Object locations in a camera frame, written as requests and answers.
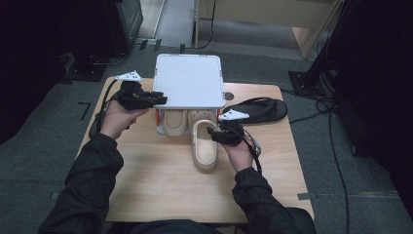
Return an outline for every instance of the right hand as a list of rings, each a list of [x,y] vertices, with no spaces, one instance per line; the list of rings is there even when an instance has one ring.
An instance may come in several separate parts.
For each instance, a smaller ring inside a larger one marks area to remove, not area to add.
[[[245,137],[246,141],[252,145],[252,139],[250,137]],[[228,158],[230,159],[231,166],[235,172],[242,171],[252,167],[252,154],[249,152],[248,146],[244,141],[239,143],[237,146],[232,146],[229,144],[221,144],[222,147],[227,151]]]
[[[117,139],[123,130],[136,122],[136,118],[146,114],[149,109],[127,110],[117,100],[110,101],[104,115],[101,134]]]

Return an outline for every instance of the black sandal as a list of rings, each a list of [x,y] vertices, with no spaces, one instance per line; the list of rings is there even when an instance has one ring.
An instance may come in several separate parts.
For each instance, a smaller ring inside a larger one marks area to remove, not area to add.
[[[249,118],[239,120],[241,124],[261,124],[279,121],[288,112],[285,102],[270,97],[248,99],[239,104],[225,107],[222,113],[226,113],[230,109],[249,115]]]

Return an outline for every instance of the slipper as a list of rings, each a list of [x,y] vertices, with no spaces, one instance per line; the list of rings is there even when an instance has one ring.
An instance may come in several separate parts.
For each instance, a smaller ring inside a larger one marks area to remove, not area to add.
[[[163,126],[165,134],[170,137],[181,136],[188,126],[187,110],[167,109],[164,113]]]
[[[192,155],[195,166],[201,171],[209,171],[217,164],[217,146],[207,132],[207,127],[218,129],[216,113],[213,110],[188,111],[191,129]]]
[[[240,124],[261,124],[275,122],[284,118],[288,112],[285,102],[270,97],[256,97],[224,108],[223,113],[230,109],[248,114],[249,118],[238,120]]]

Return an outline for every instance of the wooden tabletop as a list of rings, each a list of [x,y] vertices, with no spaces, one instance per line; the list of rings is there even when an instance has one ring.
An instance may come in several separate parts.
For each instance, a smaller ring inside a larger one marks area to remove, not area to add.
[[[95,113],[112,80],[113,77],[107,79]],[[144,91],[152,91],[153,79],[143,79],[140,83]],[[110,94],[118,91],[120,84],[117,82]],[[235,97],[228,100],[227,105],[256,97],[282,99],[277,86],[224,85],[225,92]],[[225,150],[218,145],[218,165],[212,173],[206,174],[193,163],[189,135],[164,136],[157,133],[156,127],[156,110],[153,108],[139,117],[136,124],[117,140],[125,166],[117,175],[106,220],[145,222],[190,218],[211,223],[246,222],[243,211],[232,196],[235,172]],[[273,124],[244,128],[262,147],[263,176],[273,187],[273,195],[284,206],[302,208],[314,217],[310,200],[300,201],[297,196],[307,193],[307,187],[288,118]],[[86,133],[82,145],[89,140]]]

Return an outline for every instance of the white tray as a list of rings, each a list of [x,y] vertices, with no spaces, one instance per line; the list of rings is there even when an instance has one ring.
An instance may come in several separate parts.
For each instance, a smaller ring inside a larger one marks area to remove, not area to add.
[[[217,56],[158,55],[153,91],[168,97],[158,109],[220,109],[225,106],[221,61]]]

